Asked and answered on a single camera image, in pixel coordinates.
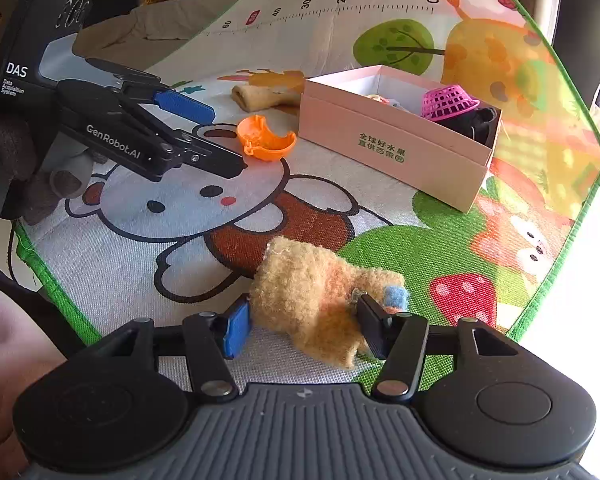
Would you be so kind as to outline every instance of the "box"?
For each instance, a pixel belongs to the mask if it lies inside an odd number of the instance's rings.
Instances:
[[[306,81],[298,136],[382,171],[468,212],[486,176],[501,127],[499,108],[487,145],[420,117],[422,96],[442,88],[387,66]],[[366,96],[397,100],[408,111]]]

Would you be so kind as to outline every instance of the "play mat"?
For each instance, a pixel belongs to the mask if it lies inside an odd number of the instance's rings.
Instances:
[[[165,325],[223,311],[249,289],[275,235],[401,272],[411,310],[433,323],[475,316],[520,338],[600,184],[600,138],[516,0],[239,0],[150,70],[212,106],[216,123],[152,111],[239,151],[235,125],[246,114],[230,98],[234,85],[298,89],[308,77],[376,64],[461,84],[503,109],[505,131],[468,214],[299,139],[279,162],[247,157],[231,180],[182,166],[153,183],[97,166],[84,196],[18,229],[18,254],[88,343],[139,316]],[[297,131],[293,110],[264,114],[274,131]],[[361,144],[399,149],[373,137]],[[331,368],[255,328],[229,366],[241,385],[368,385],[381,364],[359,357],[353,370]],[[180,359],[160,367],[187,384]],[[429,358],[424,385],[449,369],[450,360]]]

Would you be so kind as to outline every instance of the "beige sock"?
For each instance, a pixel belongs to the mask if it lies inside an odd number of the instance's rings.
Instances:
[[[274,92],[262,86],[240,85],[231,90],[233,99],[245,112],[257,112],[278,105],[300,105],[300,94],[295,92]]]
[[[353,368],[366,342],[349,298],[353,288],[382,303],[384,288],[404,277],[348,264],[332,251],[276,237],[270,241],[250,292],[257,326],[291,336],[296,348],[327,364]]]

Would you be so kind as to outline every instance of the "orange plastic toy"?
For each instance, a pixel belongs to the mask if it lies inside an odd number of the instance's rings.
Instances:
[[[267,120],[261,115],[252,115],[243,119],[236,130],[238,139],[246,155],[268,162],[280,160],[291,153],[296,145],[296,134],[289,132],[279,137],[267,127]]]

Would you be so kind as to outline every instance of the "pink plastic basket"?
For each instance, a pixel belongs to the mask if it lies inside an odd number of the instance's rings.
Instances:
[[[460,85],[430,90],[422,97],[422,116],[442,121],[475,110],[480,101],[472,98]]]

